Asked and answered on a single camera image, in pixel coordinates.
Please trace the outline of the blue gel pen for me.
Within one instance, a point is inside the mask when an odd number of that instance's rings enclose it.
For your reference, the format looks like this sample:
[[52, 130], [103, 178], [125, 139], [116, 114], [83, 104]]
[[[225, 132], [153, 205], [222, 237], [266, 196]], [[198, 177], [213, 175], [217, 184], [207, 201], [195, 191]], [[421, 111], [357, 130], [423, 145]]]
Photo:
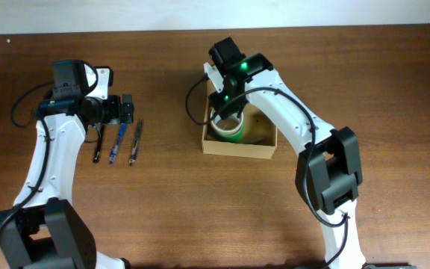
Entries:
[[115, 159], [117, 157], [117, 153], [119, 151], [119, 148], [120, 148], [120, 145], [122, 143], [122, 139], [125, 135], [126, 129], [127, 129], [126, 123], [123, 123], [119, 128], [119, 132], [117, 134], [115, 144], [114, 144], [112, 150], [110, 151], [109, 164], [113, 164], [115, 162]]

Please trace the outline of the dark grey gel pen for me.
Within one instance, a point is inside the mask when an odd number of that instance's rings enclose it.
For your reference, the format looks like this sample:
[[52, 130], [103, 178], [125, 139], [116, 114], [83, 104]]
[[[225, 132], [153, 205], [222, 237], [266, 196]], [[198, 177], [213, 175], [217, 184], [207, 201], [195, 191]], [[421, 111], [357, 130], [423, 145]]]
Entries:
[[129, 158], [129, 162], [128, 164], [130, 166], [132, 166], [135, 161], [137, 160], [137, 152], [138, 152], [138, 147], [139, 147], [139, 143], [140, 143], [140, 137], [142, 134], [142, 130], [143, 130], [143, 120], [139, 120], [138, 124], [137, 124], [137, 130], [134, 136], [134, 145], [131, 151], [131, 155]]

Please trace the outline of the green tape roll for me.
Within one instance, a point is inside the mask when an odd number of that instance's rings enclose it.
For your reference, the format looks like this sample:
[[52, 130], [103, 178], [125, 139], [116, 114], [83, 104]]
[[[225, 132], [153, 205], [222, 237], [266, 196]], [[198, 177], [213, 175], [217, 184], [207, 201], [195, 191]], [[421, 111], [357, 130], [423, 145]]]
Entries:
[[216, 123], [212, 122], [211, 128], [220, 140], [237, 143], [243, 136], [245, 122], [234, 119], [220, 120]]

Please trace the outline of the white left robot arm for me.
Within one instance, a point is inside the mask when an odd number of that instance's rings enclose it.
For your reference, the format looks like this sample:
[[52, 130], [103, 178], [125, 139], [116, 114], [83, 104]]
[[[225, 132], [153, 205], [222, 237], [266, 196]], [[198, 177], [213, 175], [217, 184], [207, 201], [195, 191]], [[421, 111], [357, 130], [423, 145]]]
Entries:
[[110, 95], [113, 70], [82, 60], [52, 64], [54, 80], [35, 109], [37, 142], [10, 209], [0, 211], [0, 248], [10, 268], [129, 268], [99, 252], [72, 206], [78, 153], [89, 128], [134, 120], [129, 94]]

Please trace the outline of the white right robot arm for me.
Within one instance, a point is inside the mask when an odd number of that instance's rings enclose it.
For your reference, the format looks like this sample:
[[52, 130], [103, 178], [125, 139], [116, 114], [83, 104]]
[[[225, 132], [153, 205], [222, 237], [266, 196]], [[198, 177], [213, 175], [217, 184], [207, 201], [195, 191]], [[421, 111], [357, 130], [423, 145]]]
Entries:
[[362, 268], [355, 212], [363, 181], [358, 138], [319, 118], [284, 83], [261, 53], [243, 54], [227, 37], [210, 48], [205, 78], [215, 88], [214, 112], [204, 121], [238, 116], [246, 105], [260, 110], [297, 155], [296, 188], [322, 227], [324, 268]]

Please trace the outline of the black slim pen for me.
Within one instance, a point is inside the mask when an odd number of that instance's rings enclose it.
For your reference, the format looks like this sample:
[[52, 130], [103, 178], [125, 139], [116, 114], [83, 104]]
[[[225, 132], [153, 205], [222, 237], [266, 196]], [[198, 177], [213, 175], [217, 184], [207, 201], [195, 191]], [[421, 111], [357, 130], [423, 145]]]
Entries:
[[104, 133], [105, 133], [105, 126], [100, 125], [98, 130], [99, 130], [99, 132], [98, 132], [99, 138], [97, 140], [97, 144], [96, 144], [96, 148], [95, 148], [95, 152], [94, 152], [94, 156], [93, 156], [93, 163], [94, 164], [97, 164], [101, 158], [102, 142], [103, 142], [103, 137], [104, 137]]

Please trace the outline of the brown cardboard box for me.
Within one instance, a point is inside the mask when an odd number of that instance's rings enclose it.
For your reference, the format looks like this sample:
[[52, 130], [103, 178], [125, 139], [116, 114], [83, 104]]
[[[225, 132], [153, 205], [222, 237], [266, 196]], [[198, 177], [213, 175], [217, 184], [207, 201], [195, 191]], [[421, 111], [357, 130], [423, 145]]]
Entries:
[[[271, 159], [278, 143], [278, 129], [254, 105], [248, 104], [243, 110], [245, 129], [243, 136], [237, 143], [220, 140], [211, 125], [202, 129], [202, 151], [208, 155], [227, 155], [234, 157]], [[265, 140], [257, 144], [242, 144], [252, 138], [264, 137]]]

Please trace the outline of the black permanent marker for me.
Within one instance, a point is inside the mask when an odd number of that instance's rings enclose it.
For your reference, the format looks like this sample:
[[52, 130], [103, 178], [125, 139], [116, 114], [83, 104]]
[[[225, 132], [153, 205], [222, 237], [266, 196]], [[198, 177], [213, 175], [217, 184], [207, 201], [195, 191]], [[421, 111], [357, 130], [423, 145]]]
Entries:
[[265, 140], [264, 137], [257, 137], [257, 138], [252, 138], [250, 140], [246, 140], [244, 142], [241, 142], [242, 144], [257, 144], [257, 143], [261, 143]]

